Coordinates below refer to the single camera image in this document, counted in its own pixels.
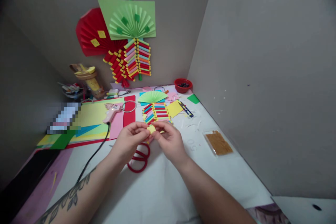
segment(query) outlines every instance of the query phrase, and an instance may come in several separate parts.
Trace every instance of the small scissors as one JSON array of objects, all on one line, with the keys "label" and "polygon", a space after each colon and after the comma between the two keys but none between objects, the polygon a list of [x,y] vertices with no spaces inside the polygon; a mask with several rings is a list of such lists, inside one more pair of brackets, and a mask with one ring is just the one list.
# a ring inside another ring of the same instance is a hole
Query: small scissors
[{"label": "small scissors", "polygon": [[188,114],[190,117],[194,117],[194,115],[190,112],[186,105],[183,102],[178,101],[179,105],[183,108],[183,110]]},{"label": "small scissors", "polygon": [[129,168],[132,172],[134,172],[134,173],[140,173],[140,172],[142,172],[142,171],[146,168],[147,163],[148,163],[149,155],[151,154],[151,150],[150,150],[148,144],[146,144],[146,143],[141,143],[141,144],[139,144],[139,145],[144,145],[144,146],[146,146],[147,149],[148,149],[148,154],[146,155],[146,154],[144,154],[144,153],[142,153],[141,151],[138,151],[138,150],[135,151],[135,153],[138,154],[138,155],[140,155],[141,157],[135,157],[135,156],[134,156],[134,157],[132,157],[132,159],[133,159],[133,160],[136,160],[136,161],[143,161],[143,162],[145,162],[145,164],[144,164],[144,166],[143,166],[140,170],[134,170],[134,169],[130,166],[130,164],[127,163],[128,168]]}]

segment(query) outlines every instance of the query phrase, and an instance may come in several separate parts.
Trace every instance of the forearm tattoo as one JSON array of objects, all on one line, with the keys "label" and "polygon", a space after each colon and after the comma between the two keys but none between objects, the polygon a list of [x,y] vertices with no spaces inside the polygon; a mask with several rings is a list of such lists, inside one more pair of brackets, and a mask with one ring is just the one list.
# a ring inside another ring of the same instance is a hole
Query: forearm tattoo
[{"label": "forearm tattoo", "polygon": [[66,207],[66,210],[69,211],[69,209],[72,206],[76,206],[78,202],[78,196],[77,192],[82,190],[85,184],[89,183],[90,175],[91,173],[96,169],[93,168],[93,170],[86,175],[85,178],[83,178],[81,181],[79,181],[73,188],[71,188],[66,194],[63,195],[62,198],[60,198],[51,208],[49,208],[37,221],[36,224],[44,224],[46,220],[49,218],[49,222],[51,223],[55,217],[57,216],[58,210],[61,207],[62,209]]}]

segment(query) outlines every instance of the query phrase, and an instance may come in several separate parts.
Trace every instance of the hand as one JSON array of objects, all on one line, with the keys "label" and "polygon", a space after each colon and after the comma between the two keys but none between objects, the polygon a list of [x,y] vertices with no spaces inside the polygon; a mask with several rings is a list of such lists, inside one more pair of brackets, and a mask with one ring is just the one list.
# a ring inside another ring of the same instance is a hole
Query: hand
[{"label": "hand", "polygon": [[148,126],[144,122],[133,122],[124,127],[120,131],[108,157],[116,160],[123,166],[126,165],[134,156],[138,145],[153,138],[147,129]]},{"label": "hand", "polygon": [[187,155],[181,133],[170,122],[156,121],[152,122],[157,131],[152,133],[155,140],[159,142],[164,154],[177,167],[184,164],[189,156]]}]

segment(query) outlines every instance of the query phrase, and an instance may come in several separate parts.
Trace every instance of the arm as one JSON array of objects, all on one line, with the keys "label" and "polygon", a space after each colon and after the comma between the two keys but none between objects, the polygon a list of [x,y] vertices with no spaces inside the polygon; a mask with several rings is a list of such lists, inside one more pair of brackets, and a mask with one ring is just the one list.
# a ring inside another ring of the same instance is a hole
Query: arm
[{"label": "arm", "polygon": [[152,136],[179,171],[205,223],[255,224],[248,212],[187,155],[181,133],[172,124],[152,124],[157,130]]},{"label": "arm", "polygon": [[152,138],[147,127],[145,123],[134,122],[123,128],[110,153],[36,223],[89,223],[117,176],[133,157],[138,144]]}]

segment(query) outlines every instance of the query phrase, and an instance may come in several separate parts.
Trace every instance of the red bowl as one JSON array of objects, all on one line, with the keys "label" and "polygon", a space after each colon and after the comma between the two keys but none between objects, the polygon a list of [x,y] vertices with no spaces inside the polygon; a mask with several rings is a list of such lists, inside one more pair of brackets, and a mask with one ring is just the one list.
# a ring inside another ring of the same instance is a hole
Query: red bowl
[{"label": "red bowl", "polygon": [[[187,80],[187,79],[176,79],[175,81],[174,81],[174,83],[175,83],[175,89],[176,89],[176,91],[177,92],[179,92],[179,93],[186,93],[186,92],[188,92],[188,90],[190,89],[190,88],[192,88],[192,86],[193,86],[193,84],[192,84],[192,82],[190,81],[190,80]],[[179,84],[182,84],[182,83],[187,83],[187,84],[189,84],[189,87],[179,87],[178,85]]]}]

